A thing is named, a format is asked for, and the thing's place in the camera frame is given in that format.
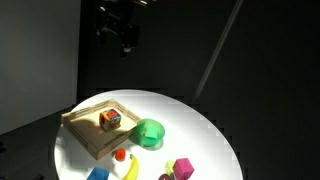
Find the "yellow banana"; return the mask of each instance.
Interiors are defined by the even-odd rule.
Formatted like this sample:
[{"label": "yellow banana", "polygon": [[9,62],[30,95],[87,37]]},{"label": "yellow banana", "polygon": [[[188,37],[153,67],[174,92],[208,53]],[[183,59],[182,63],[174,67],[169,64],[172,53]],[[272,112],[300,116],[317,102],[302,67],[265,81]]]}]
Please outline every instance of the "yellow banana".
[{"label": "yellow banana", "polygon": [[139,171],[138,160],[132,154],[130,154],[130,158],[131,158],[130,169],[122,180],[136,180],[138,177],[138,171]]}]

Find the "magenta block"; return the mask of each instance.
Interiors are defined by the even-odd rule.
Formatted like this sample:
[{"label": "magenta block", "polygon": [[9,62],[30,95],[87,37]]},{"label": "magenta block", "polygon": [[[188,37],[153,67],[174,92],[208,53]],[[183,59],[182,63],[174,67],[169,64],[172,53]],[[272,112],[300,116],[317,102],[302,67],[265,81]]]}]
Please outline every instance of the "magenta block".
[{"label": "magenta block", "polygon": [[177,159],[173,165],[173,172],[176,180],[187,180],[192,175],[194,169],[188,158]]}]

